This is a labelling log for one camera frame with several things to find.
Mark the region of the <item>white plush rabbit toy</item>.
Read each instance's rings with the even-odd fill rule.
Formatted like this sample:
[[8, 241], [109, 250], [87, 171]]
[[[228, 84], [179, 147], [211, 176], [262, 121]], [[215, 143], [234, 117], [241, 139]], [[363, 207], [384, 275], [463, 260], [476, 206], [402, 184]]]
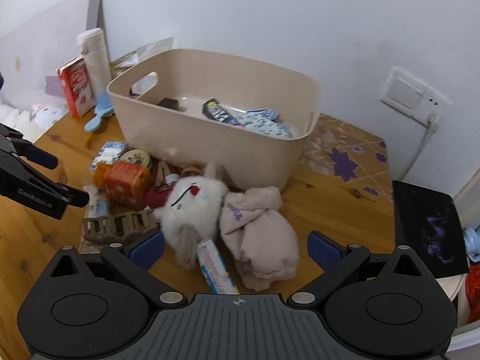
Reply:
[[192, 269], [200, 242], [216, 240], [224, 198], [229, 191], [223, 181], [224, 168], [208, 163], [203, 175], [180, 179], [164, 206], [153, 211], [176, 261]]

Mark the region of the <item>orange supplement bottle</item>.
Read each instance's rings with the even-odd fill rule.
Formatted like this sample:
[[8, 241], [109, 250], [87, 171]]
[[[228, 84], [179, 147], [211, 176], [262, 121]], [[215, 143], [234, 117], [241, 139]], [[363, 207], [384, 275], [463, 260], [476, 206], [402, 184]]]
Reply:
[[135, 211], [145, 208], [146, 196], [153, 183], [146, 166], [120, 160], [112, 164], [98, 163], [93, 181], [114, 202]]

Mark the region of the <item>beige cloth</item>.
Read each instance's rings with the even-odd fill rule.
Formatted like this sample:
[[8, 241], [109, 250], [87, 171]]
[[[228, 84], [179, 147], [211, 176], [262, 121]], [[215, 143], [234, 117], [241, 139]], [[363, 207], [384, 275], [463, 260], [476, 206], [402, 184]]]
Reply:
[[268, 289], [274, 281], [288, 281], [297, 272], [298, 236], [279, 213], [281, 206], [276, 187], [229, 192], [224, 198], [220, 236], [243, 285], [256, 292]]

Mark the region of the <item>light blue plastic object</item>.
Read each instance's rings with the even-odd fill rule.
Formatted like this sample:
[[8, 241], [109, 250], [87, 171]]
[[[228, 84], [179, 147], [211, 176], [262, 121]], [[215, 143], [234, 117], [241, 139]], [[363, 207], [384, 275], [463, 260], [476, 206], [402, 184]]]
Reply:
[[465, 250], [472, 263], [480, 262], [480, 235], [479, 230], [466, 228], [464, 230]]

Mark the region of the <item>blue white small carton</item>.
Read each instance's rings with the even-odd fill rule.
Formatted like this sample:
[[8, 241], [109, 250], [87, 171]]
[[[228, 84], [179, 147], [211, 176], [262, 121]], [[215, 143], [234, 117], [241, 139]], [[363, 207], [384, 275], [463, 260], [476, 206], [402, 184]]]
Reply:
[[227, 271], [224, 260], [213, 240], [199, 242], [197, 259], [211, 293], [239, 295], [238, 288]]

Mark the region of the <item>red white snack box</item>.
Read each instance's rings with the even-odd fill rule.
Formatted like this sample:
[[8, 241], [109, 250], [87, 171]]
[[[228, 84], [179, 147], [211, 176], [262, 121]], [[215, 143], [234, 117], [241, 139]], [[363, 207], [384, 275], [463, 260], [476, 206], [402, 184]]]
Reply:
[[94, 106], [94, 95], [83, 57], [76, 57], [56, 69], [69, 111], [81, 118]]

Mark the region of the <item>blue hairbrush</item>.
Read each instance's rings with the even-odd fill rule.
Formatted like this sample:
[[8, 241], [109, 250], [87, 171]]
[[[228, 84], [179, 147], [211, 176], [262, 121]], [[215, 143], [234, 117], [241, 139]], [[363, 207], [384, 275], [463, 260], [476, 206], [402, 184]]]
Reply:
[[85, 124], [85, 131], [92, 133], [96, 131], [103, 120], [107, 116], [111, 116], [114, 112], [112, 100], [107, 91], [103, 91], [94, 101], [94, 117]]

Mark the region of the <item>round tin can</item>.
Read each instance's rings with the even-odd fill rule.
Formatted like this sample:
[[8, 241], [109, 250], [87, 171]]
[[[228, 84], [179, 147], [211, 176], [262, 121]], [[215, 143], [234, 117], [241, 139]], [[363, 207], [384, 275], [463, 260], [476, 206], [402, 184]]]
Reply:
[[137, 164], [143, 167], [151, 167], [151, 156], [145, 151], [140, 149], [129, 150], [125, 152], [121, 157], [120, 161]]

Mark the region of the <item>purple patterned mat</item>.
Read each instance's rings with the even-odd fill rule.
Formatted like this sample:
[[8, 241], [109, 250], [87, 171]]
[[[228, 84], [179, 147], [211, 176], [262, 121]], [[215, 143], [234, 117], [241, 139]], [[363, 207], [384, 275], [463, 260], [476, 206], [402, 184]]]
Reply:
[[320, 115], [298, 163], [341, 181], [362, 196], [393, 202], [385, 141], [340, 119]]

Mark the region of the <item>white thermos bottle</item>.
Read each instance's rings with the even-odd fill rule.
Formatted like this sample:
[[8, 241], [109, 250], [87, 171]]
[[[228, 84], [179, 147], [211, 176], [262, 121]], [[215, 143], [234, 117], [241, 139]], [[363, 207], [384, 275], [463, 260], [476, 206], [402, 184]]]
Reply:
[[77, 49], [85, 62], [90, 88], [97, 98], [112, 80], [107, 44], [101, 28], [92, 28], [77, 36]]

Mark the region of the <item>grey upright board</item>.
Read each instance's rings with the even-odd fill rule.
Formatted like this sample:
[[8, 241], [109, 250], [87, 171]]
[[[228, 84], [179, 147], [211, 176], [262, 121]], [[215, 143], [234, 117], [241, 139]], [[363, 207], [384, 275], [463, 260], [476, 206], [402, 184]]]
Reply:
[[94, 28], [101, 28], [104, 33], [104, 38], [107, 38], [103, 0], [89, 0], [85, 29], [90, 30]]

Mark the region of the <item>blue patterned cloth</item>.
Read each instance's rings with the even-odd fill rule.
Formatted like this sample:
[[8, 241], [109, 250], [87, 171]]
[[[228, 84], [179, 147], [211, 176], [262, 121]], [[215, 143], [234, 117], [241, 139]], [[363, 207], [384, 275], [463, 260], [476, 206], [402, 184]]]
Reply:
[[246, 130], [269, 137], [292, 138], [288, 124], [279, 121], [277, 111], [269, 108], [237, 112], [235, 119]]

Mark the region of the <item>dark patterned snack packet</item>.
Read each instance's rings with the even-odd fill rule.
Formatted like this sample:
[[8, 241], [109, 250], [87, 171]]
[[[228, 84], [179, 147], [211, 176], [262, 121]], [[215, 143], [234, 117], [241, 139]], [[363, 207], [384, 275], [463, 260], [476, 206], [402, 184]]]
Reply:
[[215, 99], [211, 98], [202, 105], [202, 114], [208, 119], [224, 125], [241, 126], [240, 122]]

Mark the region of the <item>beige plastic storage bin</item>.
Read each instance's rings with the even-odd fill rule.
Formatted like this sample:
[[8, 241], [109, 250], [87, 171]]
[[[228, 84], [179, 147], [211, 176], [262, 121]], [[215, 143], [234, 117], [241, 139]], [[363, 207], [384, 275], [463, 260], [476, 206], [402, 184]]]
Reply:
[[[129, 96], [132, 84], [151, 72], [157, 84]], [[199, 49], [170, 49], [138, 63], [108, 86], [126, 142], [172, 163], [220, 164], [226, 182], [239, 189], [283, 189], [320, 115], [320, 84], [271, 63]], [[157, 106], [181, 102], [184, 112]], [[215, 98], [231, 111], [270, 108], [289, 125], [292, 138], [266, 136], [221, 124], [202, 113]]]

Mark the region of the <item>white wall socket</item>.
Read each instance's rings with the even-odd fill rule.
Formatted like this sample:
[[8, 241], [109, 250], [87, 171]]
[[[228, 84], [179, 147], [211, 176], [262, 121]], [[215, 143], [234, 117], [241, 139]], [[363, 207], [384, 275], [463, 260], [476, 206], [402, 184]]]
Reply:
[[452, 101], [422, 80], [399, 67], [393, 67], [381, 101], [420, 125], [436, 130]]

